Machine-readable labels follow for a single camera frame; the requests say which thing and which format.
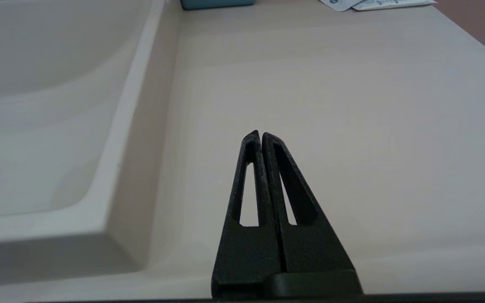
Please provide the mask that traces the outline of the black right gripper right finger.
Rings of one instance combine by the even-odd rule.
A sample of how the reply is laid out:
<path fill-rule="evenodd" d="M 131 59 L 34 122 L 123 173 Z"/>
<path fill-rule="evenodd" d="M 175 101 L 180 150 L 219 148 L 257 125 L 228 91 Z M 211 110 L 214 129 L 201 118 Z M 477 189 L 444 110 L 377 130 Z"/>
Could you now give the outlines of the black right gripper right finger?
<path fill-rule="evenodd" d="M 337 234 L 281 138 L 262 136 L 282 270 L 355 271 Z"/>

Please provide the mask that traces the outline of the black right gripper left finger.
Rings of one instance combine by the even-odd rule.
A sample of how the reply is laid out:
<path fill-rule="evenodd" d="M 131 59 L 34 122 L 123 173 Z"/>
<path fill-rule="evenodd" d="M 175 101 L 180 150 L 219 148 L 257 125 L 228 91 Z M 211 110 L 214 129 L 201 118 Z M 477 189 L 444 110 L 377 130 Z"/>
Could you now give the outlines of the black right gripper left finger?
<path fill-rule="evenodd" d="M 253 165 L 258 226 L 240 223 L 248 166 Z M 257 130 L 240 147 L 221 241 L 211 277 L 214 298 L 274 298 L 273 278 L 282 270 L 266 166 Z"/>

